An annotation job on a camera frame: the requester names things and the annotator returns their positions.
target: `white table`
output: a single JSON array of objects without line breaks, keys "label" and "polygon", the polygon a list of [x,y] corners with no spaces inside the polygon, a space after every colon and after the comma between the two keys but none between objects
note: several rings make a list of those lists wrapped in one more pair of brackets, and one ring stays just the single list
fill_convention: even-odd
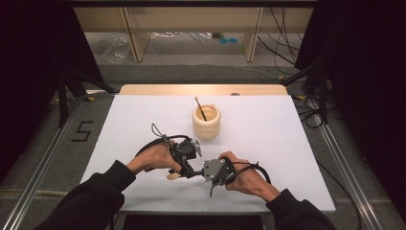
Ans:
[{"label": "white table", "polygon": [[[167,135],[192,132],[194,96],[116,96],[82,182],[105,172],[114,160],[127,163],[146,143],[157,138],[151,124]],[[203,157],[190,160],[198,171],[204,160],[227,150],[251,162],[259,161],[280,190],[288,188],[299,200],[308,199],[324,212],[335,211],[324,179],[289,96],[199,96],[222,114],[219,135],[201,141]],[[176,214],[256,214],[268,212],[264,201],[251,195],[214,188],[203,177],[168,181],[167,170],[141,172],[125,191],[122,212]]]}]

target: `hand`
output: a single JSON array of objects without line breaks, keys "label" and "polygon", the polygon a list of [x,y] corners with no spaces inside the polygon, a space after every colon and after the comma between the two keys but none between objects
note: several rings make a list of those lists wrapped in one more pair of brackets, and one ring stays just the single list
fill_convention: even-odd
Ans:
[{"label": "hand", "polygon": [[[220,154],[219,158],[227,157],[232,163],[243,162],[249,163],[247,160],[238,159],[232,152],[227,151]],[[233,164],[236,172],[247,167],[245,164]],[[250,169],[242,172],[236,177],[236,180],[226,185],[228,191],[239,191],[243,194],[259,196],[266,202],[272,201],[280,192],[271,184],[266,182],[259,173]]]},{"label": "hand", "polygon": [[137,157],[134,157],[128,164],[128,168],[138,174],[141,171],[148,169],[173,169],[175,172],[180,173],[182,167],[176,163],[169,153],[169,143],[161,143],[152,146]]}]

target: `black jacket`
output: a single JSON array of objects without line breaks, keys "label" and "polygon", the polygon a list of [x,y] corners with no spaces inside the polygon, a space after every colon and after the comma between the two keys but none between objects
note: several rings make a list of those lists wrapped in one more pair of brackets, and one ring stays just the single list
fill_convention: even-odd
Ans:
[{"label": "black jacket", "polygon": [[[134,174],[116,161],[104,174],[94,173],[57,205],[35,229],[105,229],[124,204],[122,191]],[[276,229],[335,229],[309,201],[298,201],[288,190],[266,203],[275,217]]]}]

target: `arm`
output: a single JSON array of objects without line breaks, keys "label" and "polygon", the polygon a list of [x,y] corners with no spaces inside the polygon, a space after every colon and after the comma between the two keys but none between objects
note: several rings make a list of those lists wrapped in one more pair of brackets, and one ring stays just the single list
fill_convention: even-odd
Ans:
[{"label": "arm", "polygon": [[[236,158],[230,151],[222,153],[220,158],[223,157],[229,158],[231,162],[249,163]],[[238,172],[245,166],[234,164],[234,167]],[[233,183],[226,185],[226,189],[262,198],[274,214],[276,229],[335,229],[329,219],[309,201],[298,201],[288,190],[280,193],[253,169],[238,175]]]},{"label": "arm", "polygon": [[101,174],[94,173],[63,198],[52,214],[35,229],[105,229],[124,204],[122,191],[139,172],[149,169],[171,168],[180,172],[167,144],[146,149],[127,165],[116,161]]}]

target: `floor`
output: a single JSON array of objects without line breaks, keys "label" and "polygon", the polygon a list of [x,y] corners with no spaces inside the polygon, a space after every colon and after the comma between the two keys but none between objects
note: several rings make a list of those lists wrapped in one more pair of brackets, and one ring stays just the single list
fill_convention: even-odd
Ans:
[{"label": "floor", "polygon": [[[227,42],[221,43],[218,38],[206,38],[196,33],[182,33],[158,34],[149,42],[143,61],[134,62],[132,55],[127,52],[129,47],[126,43],[125,34],[87,34],[86,36],[101,69],[105,66],[128,65],[230,66],[242,72],[256,72],[277,81],[279,78],[288,78],[290,75],[281,71],[270,74],[263,71],[263,67],[278,66],[284,72],[286,70],[284,67],[288,67],[288,70],[292,71],[290,68],[292,64],[288,60],[294,60],[286,47],[278,45],[278,53],[288,60],[275,57],[259,42],[254,61],[246,62],[241,46],[243,39],[241,34],[223,34],[223,38]],[[299,49],[302,36],[302,34],[289,34],[289,44]],[[270,48],[275,49],[277,47],[277,43],[271,37],[278,39],[278,34],[260,34],[259,37]],[[111,51],[114,46],[120,47],[120,52],[116,51],[114,59],[112,59]],[[298,80],[294,85],[287,88],[288,92],[291,95],[300,95],[300,86],[303,82],[304,80]],[[71,101],[71,108],[76,109],[76,117],[72,120],[71,126],[63,130],[66,132],[59,133],[62,135],[62,141],[55,146],[53,146],[53,138],[55,134],[58,134],[58,130],[55,128],[58,120],[57,97],[51,102],[48,117],[44,120],[41,129],[38,130],[31,147],[27,149],[25,154],[21,155],[8,178],[0,186],[0,223],[2,225],[6,223],[7,216],[12,214],[11,211],[17,204],[18,198],[24,195],[23,192],[27,190],[27,185],[30,183],[36,167],[43,163],[41,161],[42,156],[47,152],[56,150],[56,153],[50,157],[51,163],[44,167],[46,173],[38,187],[35,188],[34,197],[29,200],[30,205],[21,213],[24,218],[17,223],[19,229],[33,228],[49,215],[68,191],[79,183],[80,174],[84,171],[88,158],[91,156],[112,100],[109,96],[97,96],[93,103]],[[75,133],[76,127],[80,122],[89,120],[89,114],[92,114],[91,120],[94,123],[92,127],[97,128],[92,129],[92,135],[89,136],[88,142],[73,145],[71,140],[66,140],[67,137],[72,138],[77,135]],[[362,160],[362,154],[344,121],[331,119],[328,126],[322,128],[309,128],[304,125],[304,130],[315,157],[323,161],[323,165],[350,191],[358,207],[372,207],[368,210],[361,210],[363,229],[406,229],[405,223],[387,198],[368,163]],[[70,151],[73,154],[60,154],[57,153],[58,151]],[[357,216],[350,199],[322,168],[321,172],[337,207],[335,213],[327,214],[327,216],[337,226],[337,229],[357,228]],[[264,216],[262,222],[265,229],[274,229],[271,218]],[[123,217],[120,217],[116,229],[120,229],[122,226]]]}]

